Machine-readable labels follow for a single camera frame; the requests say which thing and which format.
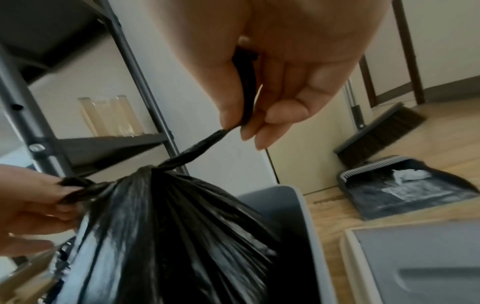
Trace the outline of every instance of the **wooden floor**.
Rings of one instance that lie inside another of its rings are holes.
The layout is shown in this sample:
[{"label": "wooden floor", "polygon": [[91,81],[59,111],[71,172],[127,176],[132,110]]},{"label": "wooden floor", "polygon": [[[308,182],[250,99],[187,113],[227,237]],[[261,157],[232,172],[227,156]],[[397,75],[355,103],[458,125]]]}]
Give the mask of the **wooden floor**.
[{"label": "wooden floor", "polygon": [[[414,109],[428,116],[427,122],[373,159],[389,155],[411,156],[480,187],[480,99],[427,104]],[[375,109],[378,113],[384,110],[385,107]],[[305,199],[323,244],[340,304],[354,303],[339,248],[345,229],[430,219],[480,218],[479,200],[363,222],[337,187],[306,195]]]}]

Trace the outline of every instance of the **plastic bag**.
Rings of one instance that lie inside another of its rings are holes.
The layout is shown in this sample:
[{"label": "plastic bag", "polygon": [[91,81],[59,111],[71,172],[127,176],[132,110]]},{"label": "plastic bag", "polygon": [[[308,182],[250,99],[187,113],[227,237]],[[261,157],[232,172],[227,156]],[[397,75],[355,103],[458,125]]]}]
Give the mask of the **plastic bag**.
[{"label": "plastic bag", "polygon": [[85,188],[63,203],[84,202],[87,213],[56,303],[269,302],[280,228],[222,189],[172,171],[228,132],[116,182],[65,179]]}]

